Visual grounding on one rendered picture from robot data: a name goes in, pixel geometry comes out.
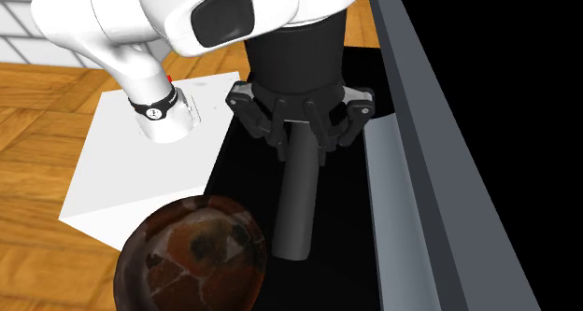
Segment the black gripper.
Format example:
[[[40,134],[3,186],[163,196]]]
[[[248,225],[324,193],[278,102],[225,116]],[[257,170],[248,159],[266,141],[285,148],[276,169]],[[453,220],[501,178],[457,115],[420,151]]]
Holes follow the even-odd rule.
[[[375,115],[375,92],[342,87],[342,56],[347,12],[309,25],[279,28],[245,42],[249,81],[236,81],[225,102],[254,138],[264,138],[286,159],[286,120],[305,120],[318,140],[319,165],[337,146],[348,147]],[[272,114],[268,119],[259,107]],[[346,117],[337,125],[329,114],[340,103]]]

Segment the dark grey cylinder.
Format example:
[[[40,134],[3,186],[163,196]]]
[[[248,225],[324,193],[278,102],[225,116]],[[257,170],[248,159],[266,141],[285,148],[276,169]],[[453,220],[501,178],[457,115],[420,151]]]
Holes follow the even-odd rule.
[[[308,123],[293,122],[272,241],[274,256],[288,261],[308,258],[319,169],[316,136]]]

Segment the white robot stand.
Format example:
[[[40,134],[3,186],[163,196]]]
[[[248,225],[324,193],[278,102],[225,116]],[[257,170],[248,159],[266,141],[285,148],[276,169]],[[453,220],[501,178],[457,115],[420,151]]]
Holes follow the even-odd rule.
[[[123,91],[104,92],[59,220],[120,250],[152,212],[203,194],[233,118],[225,98],[238,79],[230,72],[176,81],[201,120],[171,144],[140,132]]]

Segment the brown glazed bowl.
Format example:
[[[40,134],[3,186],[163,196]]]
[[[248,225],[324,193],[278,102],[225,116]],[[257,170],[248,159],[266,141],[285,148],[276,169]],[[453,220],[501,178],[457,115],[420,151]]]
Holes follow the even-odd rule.
[[[116,311],[251,311],[266,260],[259,225],[235,200],[176,200],[124,243],[113,279]]]

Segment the grey furniture frame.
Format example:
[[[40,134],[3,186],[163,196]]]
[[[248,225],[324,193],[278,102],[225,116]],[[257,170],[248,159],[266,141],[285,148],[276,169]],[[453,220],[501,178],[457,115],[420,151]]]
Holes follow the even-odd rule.
[[[370,0],[443,311],[541,311],[402,0]]]

